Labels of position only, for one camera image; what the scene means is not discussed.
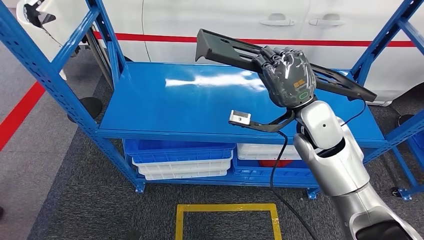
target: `floor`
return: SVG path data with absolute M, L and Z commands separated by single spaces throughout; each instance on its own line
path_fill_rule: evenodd
M 0 43 L 0 121 L 33 85 L 33 77 Z M 64 71 L 80 97 L 95 96 L 107 103 L 111 90 L 91 52 L 71 58 Z M 401 114 L 424 108 L 423 87 L 393 103 Z M 372 107 L 384 133 L 395 126 L 397 113 Z M 122 148 L 120 141 L 114 142 Z M 404 145 L 400 150 L 415 176 L 424 174 Z M 390 188 L 408 186 L 399 164 L 387 153 L 367 166 L 371 182 L 383 200 L 424 235 L 424 194 L 410 202 L 392 197 Z M 122 175 L 91 140 L 67 119 L 45 93 L 7 145 L 0 151 L 0 239 L 126 239 L 131 231 L 142 239 L 173 239 L 177 204 L 276 203 L 285 240 L 309 239 L 299 221 L 266 187 L 148 184 L 134 193 Z M 318 235 L 341 239 L 330 199 L 308 200 L 302 189 L 280 189 Z M 268 212 L 187 213 L 184 239 L 272 239 Z
M 0 121 L 35 80 L 0 42 Z M 102 75 L 89 51 L 70 58 L 68 84 L 82 97 L 92 96 Z M 45 93 L 0 151 L 0 239 L 26 239 L 52 186 L 78 126 Z

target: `gray carpet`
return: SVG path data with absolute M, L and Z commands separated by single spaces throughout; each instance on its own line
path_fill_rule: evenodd
M 104 80 L 100 81 L 94 95 L 105 102 L 110 98 L 111 91 Z M 409 106 L 411 100 L 404 100 L 406 97 L 411 99 L 405 96 L 394 103 L 401 114 L 423 109 L 424 101 L 413 108 Z M 372 111 L 385 133 L 394 128 L 398 117 L 394 110 L 372 107 Z M 115 143 L 122 148 L 120 141 Z M 416 176 L 423 179 L 405 146 L 401 151 L 415 169 Z M 367 169 L 371 183 L 383 200 L 424 235 L 424 194 L 414 195 L 409 202 L 391 196 L 391 187 L 408 186 L 394 156 L 387 153 L 370 162 Z M 281 188 L 279 191 L 319 239 L 342 239 L 328 197 L 320 195 L 316 200 L 309 200 L 303 189 Z M 134 193 L 134 187 L 79 129 L 28 239 L 115 240 L 126 239 L 129 231 L 137 230 L 142 233 L 143 240 L 170 240 L 175 238 L 177 204 L 228 203 L 276 203 L 283 239 L 311 239 L 296 217 L 267 187 L 150 183 L 144 194 Z M 265 211 L 186 213 L 183 235 L 185 240 L 273 239 L 270 215 Z

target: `white plastic bin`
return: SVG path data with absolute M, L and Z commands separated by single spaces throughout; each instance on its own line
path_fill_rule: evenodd
M 276 160 L 282 147 L 282 144 L 237 143 L 237 157 L 239 160 Z M 281 160 L 302 159 L 294 145 L 287 145 Z
M 223 176 L 227 174 L 231 166 L 231 159 L 233 159 L 233 151 L 231 151 L 231 157 L 226 159 L 149 163 L 135 163 L 131 160 L 146 180 L 161 180 Z

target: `white car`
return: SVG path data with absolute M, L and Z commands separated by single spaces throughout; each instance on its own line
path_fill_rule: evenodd
M 36 2 L 20 0 L 17 19 L 51 61 L 88 8 L 85 0 L 45 0 L 36 10 L 55 16 L 55 20 L 40 28 L 25 14 L 25 4 Z M 350 69 L 402 0 L 103 2 L 123 54 L 133 61 L 194 63 L 196 34 L 202 28 L 259 45 L 302 49 L 311 63 Z M 424 32 L 424 9 L 410 22 Z M 365 82 L 365 87 L 377 94 L 374 104 L 387 106 L 424 82 L 423 60 L 400 31 L 373 63 Z

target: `black cable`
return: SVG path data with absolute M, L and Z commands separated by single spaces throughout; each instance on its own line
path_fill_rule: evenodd
M 297 217 L 297 219 L 299 219 L 300 223 L 302 223 L 302 225 L 307 230 L 307 232 L 312 237 L 312 239 L 313 240 L 318 240 L 318 238 L 312 232 L 311 228 L 308 226 L 308 224 L 305 222 L 305 220 L 290 205 L 290 203 L 288 203 L 282 196 L 280 196 L 280 194 L 278 194 L 278 192 L 276 191 L 276 189 L 274 187 L 274 172 L 276 171 L 277 165 L 278 165 L 278 163 L 279 163 L 279 161 L 281 159 L 281 156 L 283 155 L 284 149 L 286 149 L 287 142 L 289 141 L 289 139 L 287 138 L 287 136 L 284 133 L 282 133 L 281 131 L 277 131 L 277 133 L 284 137 L 284 144 L 282 145 L 281 151 L 279 152 L 278 157 L 275 160 L 274 167 L 272 168 L 271 177 L 269 179 L 269 186 L 271 187 L 272 192 L 277 196 L 277 198 L 280 199 L 280 201 Z
M 362 101 L 363 101 L 363 108 L 362 108 L 362 110 L 361 110 L 358 114 L 356 114 L 355 116 L 353 116 L 353 117 L 349 118 L 349 120 L 345 121 L 345 122 L 341 125 L 341 127 L 343 127 L 344 125 L 348 124 L 350 121 L 354 120 L 356 117 L 358 117 L 359 115 L 361 115 L 361 114 L 365 111 L 365 108 L 367 107 L 367 103 L 365 102 L 365 99 L 363 99 L 361 95 L 359 95 L 359 94 L 358 94 L 358 96 L 359 96 L 359 97 L 360 97 L 360 99 L 362 99 Z

